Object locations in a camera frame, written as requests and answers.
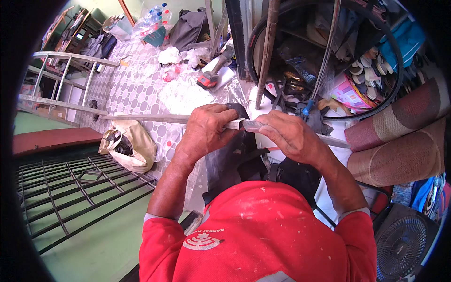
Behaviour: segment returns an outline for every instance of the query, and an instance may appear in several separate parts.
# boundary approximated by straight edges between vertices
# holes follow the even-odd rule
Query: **red shirt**
[[[296,281],[375,281],[373,223],[364,212],[332,231],[293,187],[247,181],[207,207],[209,218],[185,236],[174,220],[143,226],[140,281],[256,281],[283,271]]]

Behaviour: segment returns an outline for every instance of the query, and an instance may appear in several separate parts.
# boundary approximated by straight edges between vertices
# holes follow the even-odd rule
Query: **electric fan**
[[[438,225],[427,216],[394,203],[375,234],[377,280],[396,282],[416,276],[437,231]]]

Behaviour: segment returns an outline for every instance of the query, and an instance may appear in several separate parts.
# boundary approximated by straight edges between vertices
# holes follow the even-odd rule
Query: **black tire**
[[[305,6],[309,5],[315,5],[315,4],[333,4],[333,0],[289,0],[284,3],[282,3],[279,7],[279,17],[283,16],[283,14]],[[325,116],[324,120],[360,120],[363,118],[367,118],[369,116],[372,116],[380,111],[382,111],[385,107],[387,107],[393,99],[395,99],[396,94],[399,91],[399,88],[401,87],[401,79],[403,77],[403,71],[404,71],[404,64],[402,60],[401,50],[399,49],[398,43],[396,42],[395,37],[393,36],[393,33],[391,33],[390,28],[384,24],[378,17],[373,15],[371,11],[367,10],[366,8],[362,7],[360,4],[352,1],[352,0],[342,0],[341,1],[341,7],[342,8],[348,8],[350,10],[353,10],[359,14],[362,14],[364,17],[371,20],[377,28],[379,28],[382,32],[384,32],[387,36],[387,39],[391,45],[392,50],[394,50],[394,53],[396,55],[397,60],[397,76],[395,81],[395,86],[393,87],[392,91],[388,95],[388,97],[379,104],[377,107],[366,111],[364,113],[356,114],[353,116],[341,116],[341,117],[331,117],[331,116]],[[255,64],[254,64],[254,49],[255,49],[255,42],[262,34],[263,30],[266,27],[267,17],[262,18],[257,25],[254,27],[249,40],[249,45],[246,51],[246,64],[248,68],[249,75],[251,76],[251,79],[258,83],[258,75],[255,70]],[[266,97],[268,97],[271,101],[274,101],[275,97],[269,93],[269,91],[263,92]]]

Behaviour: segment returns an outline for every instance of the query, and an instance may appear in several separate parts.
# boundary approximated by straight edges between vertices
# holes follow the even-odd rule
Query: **rolled mat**
[[[381,112],[345,130],[351,150],[372,149],[419,130],[450,110],[443,77],[431,78]]]
[[[348,170],[357,181],[384,187],[443,173],[446,119],[379,147],[352,153]]]

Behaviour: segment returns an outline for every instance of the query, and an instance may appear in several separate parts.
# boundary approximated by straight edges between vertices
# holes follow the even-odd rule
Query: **printed logo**
[[[183,242],[183,247],[191,250],[209,250],[219,245],[223,240],[211,237],[205,231],[196,237],[188,238]]]

